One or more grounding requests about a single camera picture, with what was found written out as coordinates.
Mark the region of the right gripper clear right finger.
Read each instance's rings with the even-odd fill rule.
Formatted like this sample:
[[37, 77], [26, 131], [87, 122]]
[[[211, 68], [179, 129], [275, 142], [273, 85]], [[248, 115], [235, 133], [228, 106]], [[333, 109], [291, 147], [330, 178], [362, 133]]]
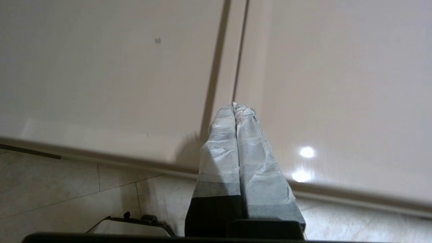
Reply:
[[244, 230], [254, 236], [302, 237], [306, 222], [254, 109], [233, 103]]

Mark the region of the right gripper clear left finger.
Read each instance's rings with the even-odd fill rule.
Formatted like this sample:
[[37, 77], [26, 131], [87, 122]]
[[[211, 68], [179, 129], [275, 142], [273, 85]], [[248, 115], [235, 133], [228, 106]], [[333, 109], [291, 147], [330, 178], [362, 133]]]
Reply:
[[200, 149], [199, 174], [185, 218], [186, 237], [225, 237], [243, 216], [233, 105], [217, 112]]

